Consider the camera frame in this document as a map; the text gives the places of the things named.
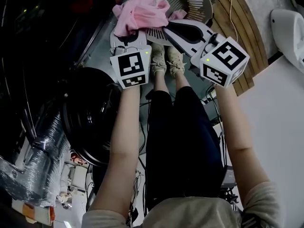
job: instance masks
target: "wooden plank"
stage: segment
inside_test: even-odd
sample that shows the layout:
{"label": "wooden plank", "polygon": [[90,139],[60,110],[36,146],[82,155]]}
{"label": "wooden plank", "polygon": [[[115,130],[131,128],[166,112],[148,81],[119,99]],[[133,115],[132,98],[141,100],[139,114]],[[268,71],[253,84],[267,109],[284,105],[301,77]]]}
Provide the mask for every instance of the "wooden plank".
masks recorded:
{"label": "wooden plank", "polygon": [[[211,26],[211,29],[219,34],[221,34],[222,36],[225,36],[224,32],[222,31],[222,29],[219,27],[219,24],[216,22],[216,20],[213,20],[213,24]],[[241,95],[244,91],[241,87],[241,84],[239,82],[239,79],[237,79],[234,83],[233,83],[233,87],[234,90],[237,93],[237,96]]]}
{"label": "wooden plank", "polygon": [[[225,6],[224,4],[223,6],[228,13],[230,10],[230,1],[231,0],[220,0],[222,4],[225,3]],[[240,6],[237,0],[232,1],[231,16],[232,15],[233,15],[232,21],[235,23],[235,25],[238,24],[237,30],[244,31],[244,35],[247,34],[249,42],[255,54],[255,58],[257,60],[258,68],[260,69],[260,71],[263,71],[265,69],[265,66],[262,60],[262,55],[260,53],[259,46],[257,44],[256,36],[253,33],[253,30],[249,24],[247,16],[245,15],[242,7]]]}
{"label": "wooden plank", "polygon": [[[214,12],[214,20],[218,23],[219,27],[222,29],[222,31],[225,34],[225,37],[232,37],[234,40],[237,39],[236,34],[234,32],[234,28],[233,25],[231,24],[229,15],[226,13],[225,9],[223,8],[223,6],[221,5],[220,2],[217,2],[214,4],[213,6],[213,12]],[[243,91],[247,91],[249,89],[249,86],[247,84],[247,81],[245,79],[244,74],[242,74],[239,78],[238,78]]]}
{"label": "wooden plank", "polygon": [[[231,36],[231,35],[235,35],[235,31],[234,31],[234,28],[233,28],[233,25],[230,21],[230,18],[229,18],[229,11],[226,12],[226,10],[224,9],[223,5],[220,3],[220,1],[218,2],[218,5],[219,5],[219,11],[218,13],[220,13],[221,16],[223,16],[222,20],[223,22],[223,26],[226,25],[226,30],[227,30],[227,33],[224,31],[226,35],[226,37],[228,36]],[[249,54],[250,56],[250,62],[251,62],[251,65],[252,65],[252,68],[254,70],[254,75],[258,74],[260,72],[260,69],[257,65],[257,59],[256,59],[256,56],[253,52],[253,49],[251,47],[251,44],[250,44],[250,41],[249,41],[249,38],[244,30],[244,28],[242,26],[239,26],[240,30],[237,29],[237,32],[238,32],[238,38],[241,39],[243,41],[243,44],[244,44],[244,49],[245,51]]]}
{"label": "wooden plank", "polygon": [[266,54],[266,51],[265,51],[265,46],[264,46],[260,31],[257,27],[256,22],[255,22],[255,19],[253,18],[253,15],[252,15],[246,1],[245,0],[237,0],[237,1],[240,4],[240,6],[242,7],[242,9],[243,9],[248,21],[249,21],[249,24],[251,25],[251,28],[252,28],[252,30],[255,34],[256,41],[257,41],[257,44],[258,44],[258,47],[260,49],[260,53],[261,53],[261,56],[262,56],[264,67],[268,67],[268,60],[267,60],[267,54]]}
{"label": "wooden plank", "polygon": [[[228,1],[228,0],[219,0],[219,2],[220,2],[221,5],[224,7],[226,13],[229,14],[229,11],[230,11],[230,1]],[[232,19],[232,21],[233,21],[233,23],[234,23],[234,25],[235,25],[235,27],[236,27],[238,33],[240,34],[240,38],[238,38],[238,42],[239,42],[239,44],[241,45],[241,47],[242,47],[243,49],[246,49],[246,48],[245,48],[245,45],[244,45],[244,42],[243,42],[243,38],[244,38],[244,36],[246,35],[246,30],[245,30],[245,28],[243,27],[242,22],[241,22],[241,20],[239,19],[239,17],[237,16],[237,14],[236,14],[236,12],[234,11],[234,9],[231,9],[231,19]],[[258,46],[256,46],[256,47],[257,47],[257,51],[258,51],[258,53],[259,53],[259,56],[258,56],[258,57],[261,58],[261,55],[260,55],[260,51],[259,51],[259,49],[258,49]],[[252,88],[252,87],[254,86],[253,79],[252,79],[252,74],[255,75],[254,72],[251,72],[251,71],[254,71],[251,62],[252,62],[252,60],[250,60],[250,61],[248,62],[248,65],[247,65],[247,67],[246,67],[246,69],[245,69],[245,71],[244,71],[244,76],[245,76],[245,78],[246,78],[246,81],[247,81],[247,83],[248,83],[249,88]]]}

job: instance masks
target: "sneaker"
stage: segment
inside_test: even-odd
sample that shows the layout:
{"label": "sneaker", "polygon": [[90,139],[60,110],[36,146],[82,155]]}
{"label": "sneaker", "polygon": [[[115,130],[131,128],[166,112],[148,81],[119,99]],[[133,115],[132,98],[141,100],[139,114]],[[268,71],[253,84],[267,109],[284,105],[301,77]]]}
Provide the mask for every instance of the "sneaker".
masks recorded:
{"label": "sneaker", "polygon": [[152,43],[152,72],[162,71],[165,75],[167,65],[165,61],[165,47],[157,43]]}
{"label": "sneaker", "polygon": [[174,77],[176,72],[185,72],[185,63],[182,62],[182,54],[175,48],[168,48],[168,58],[170,64],[170,73]]}

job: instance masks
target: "beige shirt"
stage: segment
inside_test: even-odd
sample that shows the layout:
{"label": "beige shirt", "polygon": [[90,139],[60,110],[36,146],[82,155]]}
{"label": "beige shirt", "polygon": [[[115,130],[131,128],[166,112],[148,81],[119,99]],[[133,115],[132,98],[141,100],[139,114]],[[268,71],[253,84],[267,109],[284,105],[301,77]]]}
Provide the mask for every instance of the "beige shirt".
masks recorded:
{"label": "beige shirt", "polygon": [[[245,199],[244,212],[233,211],[219,198],[172,198],[155,206],[145,217],[143,228],[282,228],[280,202],[275,184],[254,187]],[[83,228],[126,228],[122,215],[109,210],[93,210],[83,216]]]}

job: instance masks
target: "pink cloth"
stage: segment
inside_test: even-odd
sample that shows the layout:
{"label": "pink cloth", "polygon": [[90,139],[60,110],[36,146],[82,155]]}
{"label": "pink cloth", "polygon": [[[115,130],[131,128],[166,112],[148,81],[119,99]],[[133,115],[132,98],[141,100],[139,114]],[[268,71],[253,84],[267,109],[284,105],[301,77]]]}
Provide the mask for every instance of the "pink cloth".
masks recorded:
{"label": "pink cloth", "polygon": [[181,10],[181,9],[176,10],[170,15],[168,20],[171,21],[171,20],[175,20],[175,19],[183,19],[184,17],[186,17],[186,15],[187,15],[186,11]]}
{"label": "pink cloth", "polygon": [[124,37],[140,28],[159,28],[168,25],[166,12],[170,5],[167,0],[128,0],[112,9],[118,18],[114,34]]}

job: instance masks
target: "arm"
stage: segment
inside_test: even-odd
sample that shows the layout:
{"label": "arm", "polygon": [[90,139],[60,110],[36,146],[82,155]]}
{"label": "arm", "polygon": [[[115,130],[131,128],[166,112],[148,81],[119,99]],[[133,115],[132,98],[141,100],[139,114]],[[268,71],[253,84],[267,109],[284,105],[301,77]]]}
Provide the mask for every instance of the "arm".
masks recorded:
{"label": "arm", "polygon": [[232,162],[243,206],[249,191],[269,181],[253,150],[248,120],[241,110],[233,86],[224,89],[216,86],[228,153]]}
{"label": "arm", "polygon": [[138,162],[139,101],[139,86],[123,90],[108,169],[90,210],[104,209],[128,216]]}

